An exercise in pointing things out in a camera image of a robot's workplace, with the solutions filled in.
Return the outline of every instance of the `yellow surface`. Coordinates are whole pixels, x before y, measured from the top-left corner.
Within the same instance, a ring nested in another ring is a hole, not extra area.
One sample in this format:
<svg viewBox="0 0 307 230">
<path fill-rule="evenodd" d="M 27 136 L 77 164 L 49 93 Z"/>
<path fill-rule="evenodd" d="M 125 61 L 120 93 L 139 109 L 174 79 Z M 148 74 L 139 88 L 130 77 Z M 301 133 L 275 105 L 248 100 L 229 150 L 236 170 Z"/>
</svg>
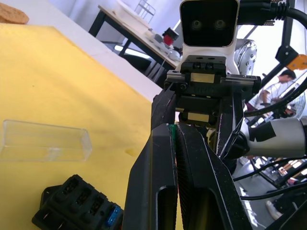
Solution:
<svg viewBox="0 0 307 230">
<path fill-rule="evenodd" d="M 86 162 L 0 162 L 0 229 L 37 230 L 31 218 L 42 191 L 73 174 L 124 207 L 130 169 L 149 136 L 150 109 L 55 28 L 0 23 L 0 122 L 86 128 L 93 145 Z"/>
</svg>

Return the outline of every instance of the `red object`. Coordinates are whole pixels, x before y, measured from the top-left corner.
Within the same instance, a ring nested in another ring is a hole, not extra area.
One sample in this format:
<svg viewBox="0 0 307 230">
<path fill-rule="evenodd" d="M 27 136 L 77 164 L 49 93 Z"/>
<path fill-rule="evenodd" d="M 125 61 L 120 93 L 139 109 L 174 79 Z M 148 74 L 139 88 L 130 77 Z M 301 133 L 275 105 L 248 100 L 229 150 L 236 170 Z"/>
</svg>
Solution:
<svg viewBox="0 0 307 230">
<path fill-rule="evenodd" d="M 164 36 L 163 39 L 164 43 L 167 44 L 168 46 L 170 46 L 174 42 L 174 40 L 167 34 Z"/>
</svg>

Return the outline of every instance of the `blue fuse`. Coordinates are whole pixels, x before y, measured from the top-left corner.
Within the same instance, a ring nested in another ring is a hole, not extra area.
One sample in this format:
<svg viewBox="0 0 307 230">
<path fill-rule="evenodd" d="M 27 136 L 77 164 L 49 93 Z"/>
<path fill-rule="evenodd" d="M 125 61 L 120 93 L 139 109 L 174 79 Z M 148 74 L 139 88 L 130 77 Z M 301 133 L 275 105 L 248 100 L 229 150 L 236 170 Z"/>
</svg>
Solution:
<svg viewBox="0 0 307 230">
<path fill-rule="evenodd" d="M 113 209 L 113 211 L 110 213 L 109 217 L 106 220 L 106 225 L 108 227 L 111 227 L 114 224 L 116 218 L 119 215 L 119 212 L 120 212 L 120 207 L 115 206 L 115 208 Z"/>
</svg>

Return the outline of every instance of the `clear plastic box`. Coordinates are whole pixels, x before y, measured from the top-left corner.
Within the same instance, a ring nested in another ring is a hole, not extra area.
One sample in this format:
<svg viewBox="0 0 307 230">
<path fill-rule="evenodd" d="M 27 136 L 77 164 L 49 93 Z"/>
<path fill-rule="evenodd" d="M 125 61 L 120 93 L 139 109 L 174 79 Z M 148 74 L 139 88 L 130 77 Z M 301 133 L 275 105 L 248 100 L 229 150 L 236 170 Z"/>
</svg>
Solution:
<svg viewBox="0 0 307 230">
<path fill-rule="evenodd" d="M 92 152 L 86 129 L 5 120 L 0 161 L 85 161 Z"/>
</svg>

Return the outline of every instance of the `black fuse box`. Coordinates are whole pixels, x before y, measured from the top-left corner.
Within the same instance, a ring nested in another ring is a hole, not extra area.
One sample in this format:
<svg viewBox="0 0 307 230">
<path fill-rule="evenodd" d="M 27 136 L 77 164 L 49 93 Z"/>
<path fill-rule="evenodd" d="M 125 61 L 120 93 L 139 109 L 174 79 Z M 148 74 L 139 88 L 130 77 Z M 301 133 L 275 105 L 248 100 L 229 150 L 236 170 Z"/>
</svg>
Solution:
<svg viewBox="0 0 307 230">
<path fill-rule="evenodd" d="M 46 188 L 32 223 L 42 230 L 120 230 L 123 210 L 80 176 Z"/>
</svg>

